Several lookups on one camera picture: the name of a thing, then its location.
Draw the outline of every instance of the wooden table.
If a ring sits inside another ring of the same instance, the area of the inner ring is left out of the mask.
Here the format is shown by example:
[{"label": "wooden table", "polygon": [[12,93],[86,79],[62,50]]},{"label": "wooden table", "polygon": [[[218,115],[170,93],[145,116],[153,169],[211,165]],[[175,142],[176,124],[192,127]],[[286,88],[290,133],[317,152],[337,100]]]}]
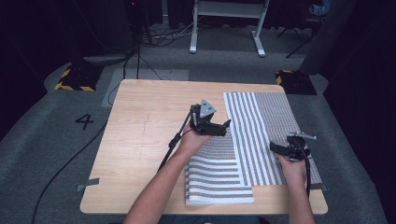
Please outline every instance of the wooden table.
[{"label": "wooden table", "polygon": [[[191,105],[206,99],[218,111],[214,123],[227,120],[226,91],[283,92],[276,85],[123,80],[92,167],[98,185],[85,189],[80,209],[88,214],[126,214],[136,197],[157,173]],[[187,206],[184,172],[180,175],[165,214],[287,214],[286,186],[253,187],[254,203]],[[314,214],[327,213],[320,189],[311,191]]]}]

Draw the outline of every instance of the black cable on floor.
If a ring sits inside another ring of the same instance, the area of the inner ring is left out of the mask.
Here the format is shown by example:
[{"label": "black cable on floor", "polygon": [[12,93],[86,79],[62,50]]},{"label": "black cable on floor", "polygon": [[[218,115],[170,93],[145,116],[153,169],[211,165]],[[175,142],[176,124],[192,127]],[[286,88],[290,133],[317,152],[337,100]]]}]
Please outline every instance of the black cable on floor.
[{"label": "black cable on floor", "polygon": [[40,194],[40,196],[38,197],[37,202],[35,203],[35,210],[34,210],[34,212],[33,212],[32,221],[31,221],[32,224],[35,223],[35,215],[37,214],[38,206],[40,205],[41,199],[43,198],[44,194],[46,193],[46,191],[47,191],[47,189],[49,188],[49,186],[50,186],[50,184],[52,183],[52,181],[58,176],[58,174],[61,173],[61,171],[64,170],[64,168],[66,168],[66,166],[67,166],[73,159],[75,159],[82,151],[85,150],[85,148],[87,148],[87,147],[99,136],[99,134],[102,132],[102,130],[105,129],[106,125],[107,125],[107,121],[106,121],[106,123],[102,126],[102,128],[99,130],[99,132],[93,137],[93,139],[91,139],[91,141],[90,141],[87,145],[85,145],[85,146],[84,146],[80,151],[78,151],[72,158],[70,158],[70,160],[67,161],[67,162],[64,164],[64,166],[62,166],[62,168],[58,170],[58,172],[56,172],[56,174],[50,179],[50,181],[49,181],[49,183],[46,185],[46,187],[44,187],[44,189],[41,191],[41,194]]}]

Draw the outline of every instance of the human hand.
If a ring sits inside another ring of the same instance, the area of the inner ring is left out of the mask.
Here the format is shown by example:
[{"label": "human hand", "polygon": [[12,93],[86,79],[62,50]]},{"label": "human hand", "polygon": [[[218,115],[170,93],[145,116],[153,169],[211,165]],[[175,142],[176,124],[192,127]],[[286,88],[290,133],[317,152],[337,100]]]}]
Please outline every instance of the human hand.
[{"label": "human hand", "polygon": [[305,161],[288,161],[282,155],[276,154],[277,159],[282,165],[283,176],[289,184],[301,184],[306,179]]},{"label": "human hand", "polygon": [[190,125],[186,125],[183,130],[183,135],[180,140],[180,145],[177,151],[186,153],[190,158],[192,157],[212,136],[200,135],[191,129]]}]

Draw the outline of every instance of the forearm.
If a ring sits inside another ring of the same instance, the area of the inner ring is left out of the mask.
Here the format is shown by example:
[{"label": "forearm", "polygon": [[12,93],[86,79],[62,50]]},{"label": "forearm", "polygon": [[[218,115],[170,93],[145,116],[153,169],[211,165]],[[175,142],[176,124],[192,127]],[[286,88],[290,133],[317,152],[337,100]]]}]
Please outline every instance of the forearm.
[{"label": "forearm", "polygon": [[124,223],[158,223],[189,155],[178,151],[137,197]]},{"label": "forearm", "polygon": [[290,224],[315,223],[304,182],[288,184]]}]

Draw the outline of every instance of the human arm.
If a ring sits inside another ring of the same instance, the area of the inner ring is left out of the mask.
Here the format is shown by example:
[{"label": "human arm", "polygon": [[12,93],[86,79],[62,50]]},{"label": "human arm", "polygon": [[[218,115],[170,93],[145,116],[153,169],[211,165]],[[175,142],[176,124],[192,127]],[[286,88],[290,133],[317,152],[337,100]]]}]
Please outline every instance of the human arm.
[{"label": "human arm", "polygon": [[175,153],[134,201],[124,224],[158,223],[184,166],[211,137],[189,129],[190,127],[184,129]]},{"label": "human arm", "polygon": [[316,223],[305,191],[305,161],[287,161],[276,154],[288,184],[290,224]]}]

